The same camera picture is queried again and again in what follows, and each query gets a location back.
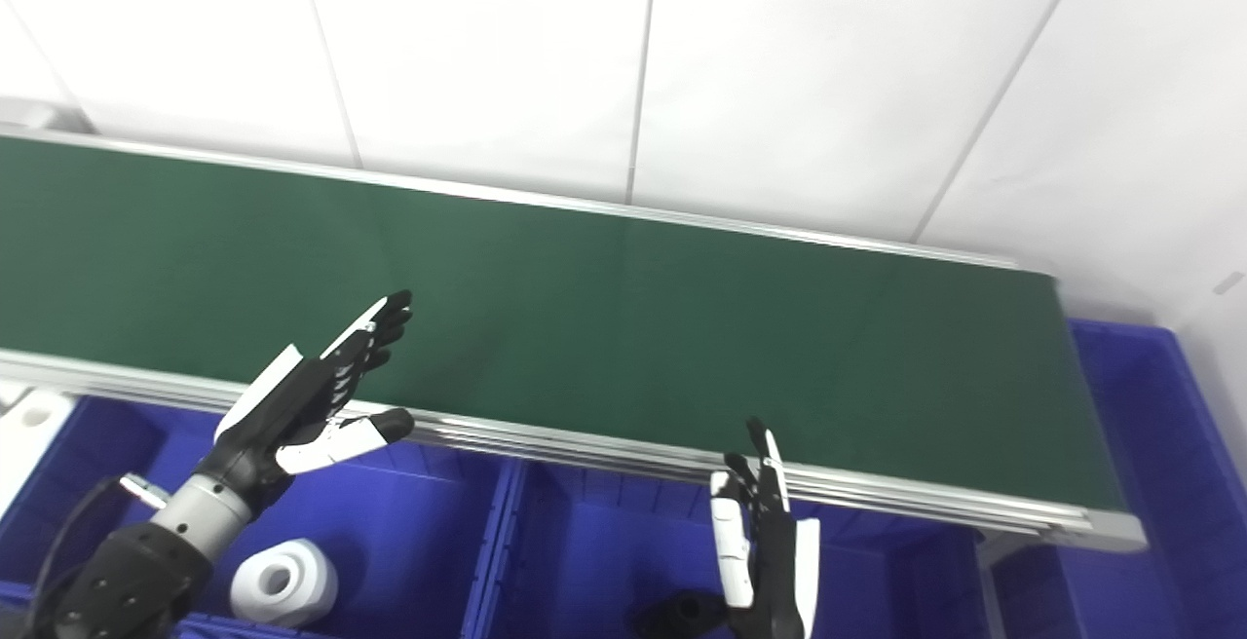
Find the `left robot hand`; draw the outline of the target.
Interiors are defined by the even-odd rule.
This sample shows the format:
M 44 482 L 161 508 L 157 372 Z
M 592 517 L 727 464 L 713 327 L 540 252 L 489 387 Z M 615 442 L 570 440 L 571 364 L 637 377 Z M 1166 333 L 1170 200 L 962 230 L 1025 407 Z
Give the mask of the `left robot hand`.
M 193 471 L 236 494 L 254 520 L 294 476 L 387 448 L 414 431 L 404 408 L 342 417 L 362 377 L 387 364 L 412 317 L 408 290 L 378 300 L 319 356 L 288 344 L 244 387 Z

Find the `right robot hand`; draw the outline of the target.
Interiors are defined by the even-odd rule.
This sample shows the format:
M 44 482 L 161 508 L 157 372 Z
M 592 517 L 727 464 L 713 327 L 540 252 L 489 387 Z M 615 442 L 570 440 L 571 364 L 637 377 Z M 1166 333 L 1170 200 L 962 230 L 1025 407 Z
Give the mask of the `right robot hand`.
M 757 466 L 727 453 L 710 480 L 726 625 L 736 638 L 811 638 L 822 523 L 793 515 L 774 432 L 757 417 L 744 427 Z

